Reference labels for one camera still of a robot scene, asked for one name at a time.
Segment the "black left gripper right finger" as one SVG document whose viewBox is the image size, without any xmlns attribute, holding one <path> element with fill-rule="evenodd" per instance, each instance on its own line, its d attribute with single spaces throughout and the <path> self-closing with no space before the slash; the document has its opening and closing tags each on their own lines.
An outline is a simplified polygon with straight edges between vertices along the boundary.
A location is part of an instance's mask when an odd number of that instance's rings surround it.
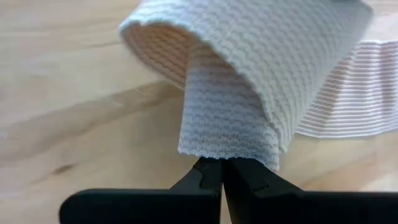
<svg viewBox="0 0 398 224">
<path fill-rule="evenodd" d="M 222 165 L 233 223 L 397 224 L 395 192 L 302 190 L 254 159 Z"/>
</svg>

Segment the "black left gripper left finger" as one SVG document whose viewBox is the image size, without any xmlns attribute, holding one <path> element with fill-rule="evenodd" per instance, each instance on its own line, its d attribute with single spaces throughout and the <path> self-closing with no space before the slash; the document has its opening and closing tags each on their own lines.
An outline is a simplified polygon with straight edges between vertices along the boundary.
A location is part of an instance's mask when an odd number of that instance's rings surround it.
<svg viewBox="0 0 398 224">
<path fill-rule="evenodd" d="M 61 224 L 220 222 L 222 165 L 197 160 L 170 189 L 87 189 L 61 205 Z"/>
</svg>

